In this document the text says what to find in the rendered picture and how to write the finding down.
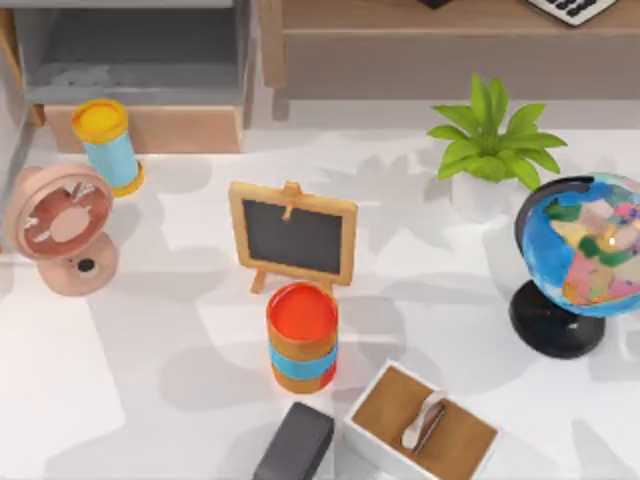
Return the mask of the wooden framed blackboard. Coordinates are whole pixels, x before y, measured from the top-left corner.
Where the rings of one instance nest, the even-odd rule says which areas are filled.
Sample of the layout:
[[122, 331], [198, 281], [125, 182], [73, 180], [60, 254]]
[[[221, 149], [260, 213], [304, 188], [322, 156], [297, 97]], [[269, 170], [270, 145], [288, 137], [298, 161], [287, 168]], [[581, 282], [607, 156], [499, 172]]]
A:
[[275, 274], [304, 279], [331, 292], [354, 275], [358, 206], [348, 200], [233, 181], [228, 190], [239, 263], [255, 271], [250, 291]]

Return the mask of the orange and blue can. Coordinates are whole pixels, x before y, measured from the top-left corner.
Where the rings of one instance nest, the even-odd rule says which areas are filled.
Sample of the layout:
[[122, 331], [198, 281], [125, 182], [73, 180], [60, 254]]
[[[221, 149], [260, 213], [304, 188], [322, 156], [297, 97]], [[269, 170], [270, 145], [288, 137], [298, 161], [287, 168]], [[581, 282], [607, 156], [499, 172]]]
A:
[[334, 378], [339, 311], [330, 294], [308, 282], [278, 289], [266, 307], [268, 351], [276, 381], [296, 394], [313, 394]]

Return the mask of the pale wooden drawer front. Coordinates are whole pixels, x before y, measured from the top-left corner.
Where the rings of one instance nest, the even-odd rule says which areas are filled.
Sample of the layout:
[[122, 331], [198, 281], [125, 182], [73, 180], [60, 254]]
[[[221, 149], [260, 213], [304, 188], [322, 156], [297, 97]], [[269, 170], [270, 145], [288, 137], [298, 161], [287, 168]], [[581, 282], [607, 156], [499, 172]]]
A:
[[101, 101], [96, 107], [47, 105], [44, 113], [58, 150], [82, 153], [128, 136], [139, 154], [237, 153], [244, 108], [212, 105], [131, 105]]

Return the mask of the green plant in white pot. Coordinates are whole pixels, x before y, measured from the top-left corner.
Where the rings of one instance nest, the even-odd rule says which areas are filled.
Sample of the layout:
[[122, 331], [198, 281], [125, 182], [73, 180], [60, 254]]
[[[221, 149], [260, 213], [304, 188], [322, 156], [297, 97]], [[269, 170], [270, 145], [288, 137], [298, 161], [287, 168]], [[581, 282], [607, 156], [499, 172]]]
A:
[[503, 183], [518, 183], [528, 191], [541, 186], [540, 168], [558, 174], [550, 151], [567, 143], [538, 128], [543, 103], [525, 104], [507, 112], [509, 92], [493, 78], [474, 73], [467, 104], [437, 104], [432, 109], [447, 122], [426, 135], [447, 143], [436, 179], [451, 182], [452, 204], [472, 222], [486, 222], [502, 210]]

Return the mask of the dark grey box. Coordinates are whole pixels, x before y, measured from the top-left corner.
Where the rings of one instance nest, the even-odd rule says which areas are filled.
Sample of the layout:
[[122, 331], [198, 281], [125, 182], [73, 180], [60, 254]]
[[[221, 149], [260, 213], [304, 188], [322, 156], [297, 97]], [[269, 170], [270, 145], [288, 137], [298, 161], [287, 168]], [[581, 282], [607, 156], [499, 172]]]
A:
[[251, 480], [313, 480], [331, 444], [335, 420], [302, 402], [294, 402]]

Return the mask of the white box with wooden bottom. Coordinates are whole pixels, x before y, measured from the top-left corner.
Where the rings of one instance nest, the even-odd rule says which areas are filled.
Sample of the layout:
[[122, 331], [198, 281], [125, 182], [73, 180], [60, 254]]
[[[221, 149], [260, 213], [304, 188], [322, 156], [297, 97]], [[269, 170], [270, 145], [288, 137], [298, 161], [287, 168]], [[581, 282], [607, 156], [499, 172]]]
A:
[[499, 430], [387, 361], [343, 423], [350, 446], [398, 480], [478, 480]]

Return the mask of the wooden shelf cupboard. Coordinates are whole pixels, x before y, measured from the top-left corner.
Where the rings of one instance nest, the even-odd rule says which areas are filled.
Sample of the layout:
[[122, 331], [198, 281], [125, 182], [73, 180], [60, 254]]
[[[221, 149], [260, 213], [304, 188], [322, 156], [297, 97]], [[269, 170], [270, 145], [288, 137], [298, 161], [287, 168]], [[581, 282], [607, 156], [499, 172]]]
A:
[[306, 101], [457, 100], [471, 77], [516, 100], [640, 100], [640, 0], [570, 27], [530, 0], [255, 0], [278, 113]]

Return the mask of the yellow and blue can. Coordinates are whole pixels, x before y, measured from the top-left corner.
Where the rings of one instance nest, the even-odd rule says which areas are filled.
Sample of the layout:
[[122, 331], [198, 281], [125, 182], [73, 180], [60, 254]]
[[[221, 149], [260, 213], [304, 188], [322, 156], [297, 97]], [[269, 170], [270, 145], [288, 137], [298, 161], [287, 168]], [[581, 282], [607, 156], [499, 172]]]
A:
[[144, 168], [129, 135], [129, 117], [118, 101], [98, 98], [79, 105], [71, 126], [91, 166], [104, 178], [115, 197], [134, 193], [144, 181]]

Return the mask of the pink desk fan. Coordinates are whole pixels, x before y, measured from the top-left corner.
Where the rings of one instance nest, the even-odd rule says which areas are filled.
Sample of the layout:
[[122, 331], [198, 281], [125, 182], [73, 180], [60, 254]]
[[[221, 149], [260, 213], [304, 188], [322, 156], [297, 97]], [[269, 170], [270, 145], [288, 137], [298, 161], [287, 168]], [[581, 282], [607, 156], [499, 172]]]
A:
[[7, 203], [5, 238], [35, 262], [50, 290], [85, 296], [105, 287], [118, 267], [118, 249], [104, 231], [112, 204], [111, 188], [88, 165], [26, 167]]

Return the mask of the blue globe on black stand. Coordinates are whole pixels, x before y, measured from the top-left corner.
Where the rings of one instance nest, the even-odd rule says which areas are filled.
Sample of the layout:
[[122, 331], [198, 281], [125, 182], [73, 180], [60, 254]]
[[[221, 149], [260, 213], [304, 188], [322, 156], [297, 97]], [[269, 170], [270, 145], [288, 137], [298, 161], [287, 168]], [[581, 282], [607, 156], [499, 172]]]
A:
[[509, 315], [533, 350], [578, 358], [602, 341], [607, 318], [640, 309], [640, 181], [615, 173], [549, 181], [526, 198], [514, 237], [530, 279]]

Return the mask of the white calculator with black keys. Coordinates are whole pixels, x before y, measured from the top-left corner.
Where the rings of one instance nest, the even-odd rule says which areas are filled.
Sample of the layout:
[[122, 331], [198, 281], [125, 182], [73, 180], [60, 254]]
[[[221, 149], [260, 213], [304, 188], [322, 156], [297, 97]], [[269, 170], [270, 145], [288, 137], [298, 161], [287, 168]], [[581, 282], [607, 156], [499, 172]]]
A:
[[579, 27], [619, 0], [524, 0], [537, 10], [571, 27]]

